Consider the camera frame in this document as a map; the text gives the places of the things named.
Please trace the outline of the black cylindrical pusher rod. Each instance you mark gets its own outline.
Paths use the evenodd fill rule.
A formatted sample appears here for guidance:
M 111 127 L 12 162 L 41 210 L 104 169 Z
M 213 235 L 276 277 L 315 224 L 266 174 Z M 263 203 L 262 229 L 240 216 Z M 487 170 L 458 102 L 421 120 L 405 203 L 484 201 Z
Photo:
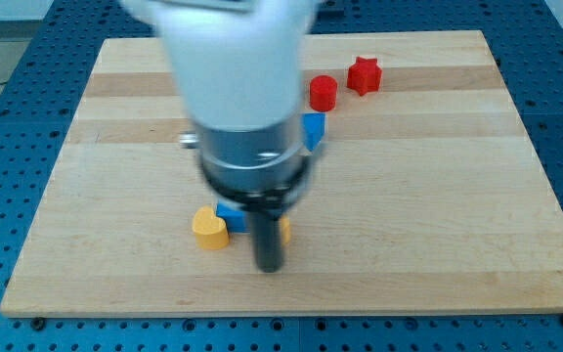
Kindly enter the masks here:
M 254 261 L 264 273 L 275 273 L 283 265 L 280 210 L 247 211 L 245 220 L 251 235 Z

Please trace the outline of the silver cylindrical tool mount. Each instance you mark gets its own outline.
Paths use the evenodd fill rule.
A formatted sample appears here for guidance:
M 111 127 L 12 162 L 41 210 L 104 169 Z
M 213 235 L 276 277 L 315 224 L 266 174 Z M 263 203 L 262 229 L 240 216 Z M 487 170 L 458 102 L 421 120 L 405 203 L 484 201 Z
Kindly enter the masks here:
M 197 152 L 208 187 L 243 211 L 286 211 L 305 193 L 313 158 L 306 154 L 301 116 L 252 130 L 193 124 L 179 142 Z

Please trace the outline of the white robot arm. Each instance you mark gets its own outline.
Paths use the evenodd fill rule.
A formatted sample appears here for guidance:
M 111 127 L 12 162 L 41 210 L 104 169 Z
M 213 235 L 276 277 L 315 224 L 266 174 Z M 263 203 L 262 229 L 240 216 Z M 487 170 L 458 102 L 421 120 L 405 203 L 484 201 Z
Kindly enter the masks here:
M 301 50 L 316 1 L 121 0 L 153 27 L 193 126 L 181 138 L 219 200 L 244 212 L 259 270 L 284 262 L 281 219 L 309 184 Z

